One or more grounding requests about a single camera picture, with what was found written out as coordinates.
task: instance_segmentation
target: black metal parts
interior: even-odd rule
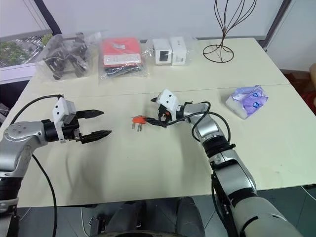
[[[82,135],[79,132],[79,122],[78,119],[90,119],[95,118],[99,115],[104,114],[103,111],[100,110],[83,110],[83,111],[77,111],[76,116],[73,118],[73,120],[65,124],[64,127],[62,127],[63,134],[66,140],[76,140],[81,141],[82,144],[94,142],[97,140],[100,140],[106,136],[108,136],[112,131],[111,130],[100,130],[92,132],[88,135]],[[48,142],[54,142],[58,141],[58,135],[55,128],[54,122],[50,121],[49,119],[42,120],[42,123],[44,124],[45,129],[45,138]]]
[[[87,71],[85,53],[88,49],[84,42],[83,33],[77,33],[75,37],[63,38],[55,35],[51,44],[48,44],[47,56],[43,59],[53,72],[55,80],[60,80],[63,75],[74,73],[78,78],[83,77]]]

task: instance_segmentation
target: gray floor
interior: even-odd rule
[[[310,191],[316,197],[316,189]],[[259,195],[268,199],[305,237],[316,236],[316,201],[312,200],[300,187],[260,191]],[[207,237],[226,237],[226,231],[220,222],[211,196],[193,197],[199,208]],[[175,198],[155,199],[147,202],[147,210],[158,220],[154,226],[165,231],[174,231],[176,223]],[[84,208],[84,223],[99,213],[112,215],[122,203],[100,204],[95,208]],[[20,208],[23,216],[27,208]],[[53,209],[51,207],[31,208],[20,222],[20,237],[50,236],[52,233]],[[58,208],[58,237],[84,237],[81,227],[79,207]]]

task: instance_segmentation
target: red box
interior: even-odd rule
[[[102,42],[103,67],[137,66],[142,64],[137,38],[105,39]]]

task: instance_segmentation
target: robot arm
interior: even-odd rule
[[[76,140],[84,144],[109,135],[111,131],[80,133],[78,119],[101,114],[98,110],[76,111],[73,102],[61,97],[53,110],[54,122],[17,122],[4,131],[0,142],[0,236],[6,236],[8,223],[14,222],[18,192],[34,150],[48,142]]]
[[[166,118],[167,122],[162,122],[164,127],[170,120],[181,120],[194,113],[208,111],[205,103],[180,105],[174,94],[166,89],[152,101],[159,105],[158,116]],[[270,202],[257,195],[253,177],[234,150],[235,145],[229,144],[216,121],[205,113],[185,121],[195,127],[193,132],[209,158],[213,170],[212,188],[218,197],[215,205],[221,207],[218,214],[222,216],[229,236],[301,237]]]

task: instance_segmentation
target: white wall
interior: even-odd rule
[[[51,33],[33,0],[0,0],[0,41]]]
[[[219,0],[223,8],[224,0]],[[108,30],[141,39],[161,33],[187,32],[195,37],[218,37],[214,0],[44,0],[63,33]],[[258,0],[253,14],[231,36],[265,37],[282,0]],[[235,9],[239,1],[229,2]]]
[[[316,63],[316,0],[296,0],[267,47],[280,69],[309,71]]]

